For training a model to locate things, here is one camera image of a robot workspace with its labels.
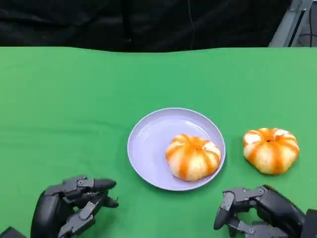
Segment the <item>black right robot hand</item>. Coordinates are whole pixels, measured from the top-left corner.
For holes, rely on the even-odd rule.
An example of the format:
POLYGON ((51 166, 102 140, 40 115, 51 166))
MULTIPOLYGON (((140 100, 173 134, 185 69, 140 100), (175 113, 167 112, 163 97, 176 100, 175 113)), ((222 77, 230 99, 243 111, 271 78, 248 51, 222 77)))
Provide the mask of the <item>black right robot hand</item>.
POLYGON ((305 214, 293 202, 269 185, 254 189, 236 187, 222 192, 223 200, 217 211, 213 229, 228 227, 229 236, 241 233, 246 238, 299 238, 305 214), (248 225, 239 213, 256 209, 261 221, 248 225))

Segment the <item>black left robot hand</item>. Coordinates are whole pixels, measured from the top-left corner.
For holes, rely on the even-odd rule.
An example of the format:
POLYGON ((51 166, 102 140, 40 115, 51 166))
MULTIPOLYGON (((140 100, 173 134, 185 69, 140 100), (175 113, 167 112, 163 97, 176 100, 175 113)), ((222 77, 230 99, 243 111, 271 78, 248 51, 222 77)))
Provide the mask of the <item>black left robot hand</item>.
POLYGON ((115 186, 116 181, 111 179, 81 175, 47 187, 38 198, 30 236, 71 238, 82 234, 94 225, 102 207, 119 206, 117 199, 108 195, 115 186))

